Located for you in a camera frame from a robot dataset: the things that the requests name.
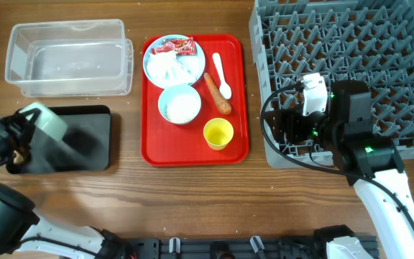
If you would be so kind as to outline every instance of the gray metal rack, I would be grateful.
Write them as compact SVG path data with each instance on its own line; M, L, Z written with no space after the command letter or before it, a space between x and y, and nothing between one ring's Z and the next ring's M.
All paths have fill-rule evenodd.
M324 76L328 92L337 80L364 81L372 91L374 133L391 137L403 159L414 158L414 0L255 0L249 31L262 103L308 73ZM267 108L295 104L286 92ZM310 140L275 146L312 163ZM265 150L273 168L297 167L266 142ZM331 152L317 145L313 158L332 163Z

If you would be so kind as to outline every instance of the white spoon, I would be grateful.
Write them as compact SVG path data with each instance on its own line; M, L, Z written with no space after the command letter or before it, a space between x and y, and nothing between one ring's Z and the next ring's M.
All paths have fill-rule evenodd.
M227 100L231 98L231 87L228 86L226 83L226 80L224 80L224 74L223 74L223 66L221 65L221 58L220 54L214 53L213 56L213 62L215 63L216 70L218 71L218 75L220 76L220 94Z

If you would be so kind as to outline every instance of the transparent bin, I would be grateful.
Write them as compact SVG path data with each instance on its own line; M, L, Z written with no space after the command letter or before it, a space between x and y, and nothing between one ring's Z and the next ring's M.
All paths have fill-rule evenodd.
M130 92L132 74L132 42L119 19L12 29L5 77L24 96L122 96Z

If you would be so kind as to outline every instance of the brown carrot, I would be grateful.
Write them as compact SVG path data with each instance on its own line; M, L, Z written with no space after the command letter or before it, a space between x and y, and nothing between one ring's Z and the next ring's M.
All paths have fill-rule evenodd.
M208 73L204 73L204 79L206 80L208 90L212 95L213 101L215 101L216 108L221 114L229 114L231 112L231 105L229 102L220 94L219 88L216 87L212 80L212 77Z

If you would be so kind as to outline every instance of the wooden surface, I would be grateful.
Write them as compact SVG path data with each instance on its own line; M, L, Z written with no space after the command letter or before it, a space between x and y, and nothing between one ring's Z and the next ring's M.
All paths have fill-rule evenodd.
M31 198L41 212L73 224L106 228L122 237L277 237L309 235L314 229L335 224L376 234L366 209L344 177L268 166L257 119L257 69L249 40L252 0L35 2L0 4L0 115L33 101L48 106L105 104L116 113L112 166L107 171L13 176L0 169L0 181ZM137 61L128 96L28 99L4 80L6 49L15 24L110 18L124 22L126 36L134 43ZM251 136L250 153L242 163L153 168L140 156L140 52L146 38L175 33L230 33L242 43ZM414 197L414 160L405 164ZM4 257L56 258L39 253Z

